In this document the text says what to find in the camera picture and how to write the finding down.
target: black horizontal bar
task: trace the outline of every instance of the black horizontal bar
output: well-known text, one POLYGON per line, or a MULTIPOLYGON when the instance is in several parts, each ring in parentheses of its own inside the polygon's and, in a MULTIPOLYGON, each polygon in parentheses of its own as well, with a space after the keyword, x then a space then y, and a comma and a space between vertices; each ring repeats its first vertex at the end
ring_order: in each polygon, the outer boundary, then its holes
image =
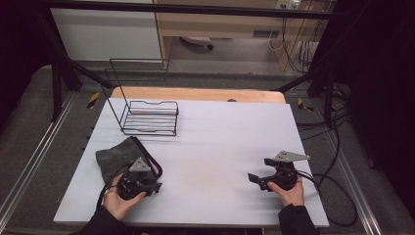
POLYGON ((175 4, 146 4, 146 3, 120 3, 120 2, 95 2, 95 1, 68 1, 68 0, 35 0, 48 8, 121 11, 121 12, 153 12, 153 13, 181 13, 203 15, 226 15, 267 18, 294 18, 334 20, 351 17, 351 15, 332 12, 292 11, 262 8, 238 8, 219 6, 191 6, 175 4))

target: black sleeve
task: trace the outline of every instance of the black sleeve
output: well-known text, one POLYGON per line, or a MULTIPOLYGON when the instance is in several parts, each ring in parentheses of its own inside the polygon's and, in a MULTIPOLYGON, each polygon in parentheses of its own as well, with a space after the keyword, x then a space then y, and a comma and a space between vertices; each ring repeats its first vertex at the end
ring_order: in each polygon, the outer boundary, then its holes
POLYGON ((305 206, 290 204, 278 214, 283 235, 315 235, 317 230, 305 206))
POLYGON ((98 208, 91 220, 79 232, 70 235, 116 235, 125 229, 124 224, 118 221, 104 207, 98 208))

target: gray carpet floor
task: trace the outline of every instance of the gray carpet floor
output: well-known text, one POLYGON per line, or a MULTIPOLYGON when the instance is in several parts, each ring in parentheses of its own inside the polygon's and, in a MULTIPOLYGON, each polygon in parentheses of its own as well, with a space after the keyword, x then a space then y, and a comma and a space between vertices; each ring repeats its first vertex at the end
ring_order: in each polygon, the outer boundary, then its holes
MULTIPOLYGON (((234 41, 239 46, 245 46, 248 50, 253 42, 234 41)), ((220 41, 216 41, 215 49, 221 48, 220 41)), ((176 47, 187 47, 182 42, 176 41, 176 47)), ((233 88, 233 89, 258 89, 269 90, 277 88, 282 84, 293 79, 292 72, 282 72, 276 75, 265 74, 263 69, 252 69, 247 72, 235 73, 240 71, 238 66, 246 67, 250 60, 253 63, 254 54, 238 54, 238 46, 228 53, 239 57, 243 63, 232 64, 226 70, 222 70, 217 65, 216 72, 204 73, 199 70, 196 73, 194 61, 202 63, 206 57, 204 53, 214 53, 205 48, 192 47, 188 52, 186 48, 182 54, 176 55, 180 60, 170 65, 168 73, 140 73, 142 81, 138 85, 142 86, 171 86, 171 87, 203 87, 203 88, 233 88)), ((39 234, 47 234, 47 231, 72 231, 78 228, 56 224, 52 221, 59 206, 58 200, 65 194, 70 179, 76 169, 79 159, 82 156, 82 148, 88 143, 88 136, 92 133, 96 120, 105 103, 105 97, 100 95, 93 109, 87 109, 87 104, 92 94, 99 90, 98 87, 83 79, 84 89, 76 92, 76 98, 70 112, 59 130, 55 140, 50 146, 39 169, 34 174, 31 183, 25 191, 15 212, 10 218, 6 231, 13 229, 35 229, 39 234)), ((305 90, 307 83, 297 87, 294 91, 286 93, 286 99, 291 104, 296 122, 317 122, 320 117, 316 112, 299 109, 298 98, 302 98, 308 107, 321 105, 323 97, 309 99, 305 90)), ((38 71, 27 87, 23 95, 21 104, 9 118, 8 125, 1 130, 0 136, 0 202, 6 200, 8 192, 14 186, 25 164, 30 159, 31 154, 40 142, 42 135, 46 132, 52 116, 52 94, 51 94, 51 73, 50 70, 38 71)), ((335 102, 335 107, 342 106, 342 102, 335 102)), ((311 156, 309 161, 313 173, 322 173, 330 164, 334 149, 329 143, 328 135, 320 134, 322 128, 315 128, 301 131, 300 136, 303 140, 305 152, 311 156)), ((341 149, 345 153, 348 163, 353 173, 358 178, 358 182, 370 204, 376 219, 384 234, 415 234, 415 224, 409 216, 406 208, 400 202, 385 175, 378 170, 371 169, 364 148, 361 145, 353 123, 345 122, 339 127, 341 149)), ((346 187, 344 178, 339 168, 335 167, 330 172, 341 185, 346 187)), ((353 209, 345 195, 330 181, 325 181, 322 185, 324 208, 328 216, 335 221, 349 222, 352 220, 353 209)), ((351 227, 342 227, 331 223, 328 228, 321 228, 322 234, 366 234, 360 219, 351 227)), ((278 228, 267 230, 267 234, 278 234, 278 228)))

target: white table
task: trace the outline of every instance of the white table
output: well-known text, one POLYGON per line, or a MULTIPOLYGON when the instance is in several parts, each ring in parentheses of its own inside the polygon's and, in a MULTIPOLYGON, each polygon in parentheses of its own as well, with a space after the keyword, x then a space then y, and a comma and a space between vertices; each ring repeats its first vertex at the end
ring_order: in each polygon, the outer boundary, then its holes
MULTIPOLYGON (((137 136, 163 168, 158 194, 146 197, 123 220, 135 226, 274 227, 283 208, 273 192, 248 180, 275 173, 263 159, 281 150, 304 154, 289 105, 176 100, 177 136, 137 136)), ((121 112, 123 99, 111 99, 121 112)), ((54 221, 85 224, 104 185, 95 159, 128 136, 108 103, 74 173, 54 221)), ((295 162, 310 173, 307 161, 295 162)), ((328 226, 321 200, 303 181, 305 205, 316 226, 328 226)))

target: person's left hand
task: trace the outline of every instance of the person's left hand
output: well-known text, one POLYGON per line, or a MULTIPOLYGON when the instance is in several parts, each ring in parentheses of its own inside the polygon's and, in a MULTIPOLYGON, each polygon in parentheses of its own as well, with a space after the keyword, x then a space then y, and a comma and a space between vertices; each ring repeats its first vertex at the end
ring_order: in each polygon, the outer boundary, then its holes
POLYGON ((118 220, 122 220, 128 211, 139 204, 146 196, 146 192, 142 192, 131 200, 123 200, 116 191, 116 185, 119 183, 121 177, 122 174, 114 178, 112 187, 104 197, 104 208, 118 220))

